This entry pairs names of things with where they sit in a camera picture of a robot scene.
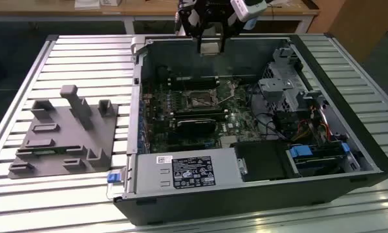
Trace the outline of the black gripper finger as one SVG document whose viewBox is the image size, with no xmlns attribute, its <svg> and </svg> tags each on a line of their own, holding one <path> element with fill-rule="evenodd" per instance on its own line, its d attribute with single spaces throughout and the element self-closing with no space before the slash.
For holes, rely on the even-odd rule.
<svg viewBox="0 0 388 233">
<path fill-rule="evenodd" d="M 237 18 L 236 12 L 233 10 L 229 0 L 218 0 L 218 22 L 221 24 L 221 35 L 220 35 L 220 49 L 218 52 L 224 52 L 225 40 L 233 35 L 233 24 Z"/>
<path fill-rule="evenodd" d="M 178 19 L 186 36 L 196 41 L 196 50 L 200 53 L 202 23 L 201 23 L 201 4 L 197 0 L 178 1 Z"/>
</svg>

